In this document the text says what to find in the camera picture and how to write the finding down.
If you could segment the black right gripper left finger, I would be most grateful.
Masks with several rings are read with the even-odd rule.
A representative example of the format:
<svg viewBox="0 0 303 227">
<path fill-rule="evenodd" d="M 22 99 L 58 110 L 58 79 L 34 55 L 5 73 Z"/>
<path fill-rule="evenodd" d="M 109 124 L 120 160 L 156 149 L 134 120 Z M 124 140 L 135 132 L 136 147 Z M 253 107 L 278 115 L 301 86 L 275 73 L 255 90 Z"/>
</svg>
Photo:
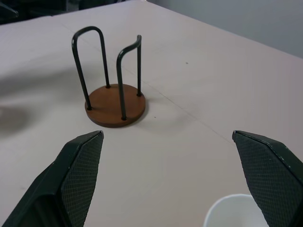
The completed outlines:
<svg viewBox="0 0 303 227">
<path fill-rule="evenodd" d="M 67 142 L 2 227 L 83 227 L 95 191 L 103 131 Z"/>
</svg>

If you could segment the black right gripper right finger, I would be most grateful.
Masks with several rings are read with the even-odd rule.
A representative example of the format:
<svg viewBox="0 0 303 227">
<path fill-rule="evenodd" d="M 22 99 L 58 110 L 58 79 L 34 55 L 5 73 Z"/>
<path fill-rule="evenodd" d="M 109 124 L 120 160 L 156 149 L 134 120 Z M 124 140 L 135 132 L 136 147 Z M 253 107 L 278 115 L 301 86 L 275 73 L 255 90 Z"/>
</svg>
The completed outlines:
<svg viewBox="0 0 303 227">
<path fill-rule="evenodd" d="M 303 162 L 282 142 L 234 131 L 250 194 L 269 227 L 303 227 Z"/>
</svg>

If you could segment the white paper cup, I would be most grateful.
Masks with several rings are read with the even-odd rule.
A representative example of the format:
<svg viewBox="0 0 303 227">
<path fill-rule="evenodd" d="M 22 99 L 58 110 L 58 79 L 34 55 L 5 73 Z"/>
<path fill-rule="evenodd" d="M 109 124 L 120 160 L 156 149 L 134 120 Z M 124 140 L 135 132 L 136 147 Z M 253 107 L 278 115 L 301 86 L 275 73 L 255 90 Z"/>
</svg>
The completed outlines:
<svg viewBox="0 0 303 227">
<path fill-rule="evenodd" d="M 203 227 L 269 227 L 261 209 L 248 194 L 232 194 L 209 209 Z"/>
</svg>

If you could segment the dark furniture piece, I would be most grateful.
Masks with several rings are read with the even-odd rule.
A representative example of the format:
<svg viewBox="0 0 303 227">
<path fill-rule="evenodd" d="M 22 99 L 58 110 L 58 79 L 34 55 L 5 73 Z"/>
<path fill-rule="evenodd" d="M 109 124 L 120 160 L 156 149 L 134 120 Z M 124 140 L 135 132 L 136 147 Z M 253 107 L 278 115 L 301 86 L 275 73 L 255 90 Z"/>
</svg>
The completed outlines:
<svg viewBox="0 0 303 227">
<path fill-rule="evenodd" d="M 19 13 L 0 1 L 0 25 L 17 21 Z"/>
</svg>

